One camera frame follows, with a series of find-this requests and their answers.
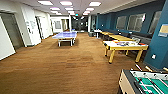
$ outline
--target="door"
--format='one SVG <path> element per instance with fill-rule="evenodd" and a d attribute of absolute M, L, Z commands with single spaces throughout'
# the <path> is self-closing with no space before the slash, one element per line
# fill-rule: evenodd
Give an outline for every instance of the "door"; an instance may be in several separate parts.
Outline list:
<path fill-rule="evenodd" d="M 41 27 L 41 23 L 40 23 L 40 18 L 39 17 L 36 17 L 36 22 L 37 22 L 40 38 L 44 39 L 43 32 L 42 32 L 42 27 Z"/>
<path fill-rule="evenodd" d="M 4 26 L 10 37 L 12 45 L 15 50 L 24 47 L 24 43 L 15 19 L 14 14 L 11 13 L 0 13 Z"/>

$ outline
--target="wooden floor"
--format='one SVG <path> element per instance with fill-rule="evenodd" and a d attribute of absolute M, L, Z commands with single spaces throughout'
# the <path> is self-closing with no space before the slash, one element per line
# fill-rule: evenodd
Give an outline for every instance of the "wooden floor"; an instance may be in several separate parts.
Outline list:
<path fill-rule="evenodd" d="M 122 69 L 135 66 L 135 56 L 115 52 L 109 64 L 101 39 L 78 33 L 75 44 L 49 37 L 20 48 L 0 61 L 0 94 L 117 94 Z"/>

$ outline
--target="window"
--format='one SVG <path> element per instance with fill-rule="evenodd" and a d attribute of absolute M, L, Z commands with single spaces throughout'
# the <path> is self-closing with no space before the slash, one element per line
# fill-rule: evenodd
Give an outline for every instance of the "window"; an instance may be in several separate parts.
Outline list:
<path fill-rule="evenodd" d="M 127 30 L 140 32 L 144 20 L 145 14 L 131 15 L 129 17 Z"/>
<path fill-rule="evenodd" d="M 118 17 L 116 28 L 117 29 L 124 29 L 125 21 L 126 21 L 126 16 Z"/>
<path fill-rule="evenodd" d="M 152 23 L 151 23 L 151 26 L 150 26 L 150 29 L 149 29 L 149 32 L 148 32 L 149 34 L 152 34 L 152 33 L 155 31 L 155 28 L 156 28 L 157 23 L 158 23 L 158 21 L 159 21 L 161 12 L 162 12 L 162 11 L 157 11 L 157 12 L 155 12 L 154 18 L 153 18 L 153 20 L 152 20 Z"/>

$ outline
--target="recessed light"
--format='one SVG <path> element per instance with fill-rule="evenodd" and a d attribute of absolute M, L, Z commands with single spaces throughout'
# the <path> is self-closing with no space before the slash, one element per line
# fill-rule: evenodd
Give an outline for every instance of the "recessed light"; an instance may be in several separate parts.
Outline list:
<path fill-rule="evenodd" d="M 75 15 L 75 13 L 70 13 L 70 15 Z"/>
<path fill-rule="evenodd" d="M 74 11 L 68 11 L 68 13 L 75 13 Z"/>
<path fill-rule="evenodd" d="M 52 7 L 52 8 L 50 8 L 51 10 L 60 10 L 59 8 L 57 8 L 57 7 Z"/>
<path fill-rule="evenodd" d="M 89 6 L 99 6 L 100 2 L 90 2 Z"/>
<path fill-rule="evenodd" d="M 73 8 L 65 8 L 66 10 L 73 10 Z"/>
<path fill-rule="evenodd" d="M 51 11 L 52 13 L 58 13 L 58 11 Z"/>
<path fill-rule="evenodd" d="M 38 1 L 42 5 L 53 5 L 50 1 Z"/>
<path fill-rule="evenodd" d="M 85 11 L 84 13 L 90 13 L 90 11 Z"/>
<path fill-rule="evenodd" d="M 86 10 L 88 10 L 88 11 L 93 11 L 94 8 L 87 8 Z"/>
<path fill-rule="evenodd" d="M 61 1 L 60 3 L 64 6 L 71 6 L 72 5 L 72 2 L 70 2 L 70 1 Z"/>
<path fill-rule="evenodd" d="M 88 13 L 83 13 L 83 15 L 88 15 Z"/>
<path fill-rule="evenodd" d="M 56 13 L 57 15 L 62 15 L 61 13 Z"/>
<path fill-rule="evenodd" d="M 84 16 L 81 17 L 81 19 L 85 18 Z"/>

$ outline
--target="ping pong table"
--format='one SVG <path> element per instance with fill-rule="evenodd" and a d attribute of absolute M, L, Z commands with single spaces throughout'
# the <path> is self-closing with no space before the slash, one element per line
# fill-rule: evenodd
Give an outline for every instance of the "ping pong table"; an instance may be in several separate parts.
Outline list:
<path fill-rule="evenodd" d="M 73 32 L 61 32 L 61 33 L 54 35 L 52 38 L 58 39 L 58 45 L 60 47 L 61 41 L 70 41 L 71 46 L 72 46 L 72 44 L 75 43 L 76 36 L 77 36 L 77 32 L 73 31 Z"/>

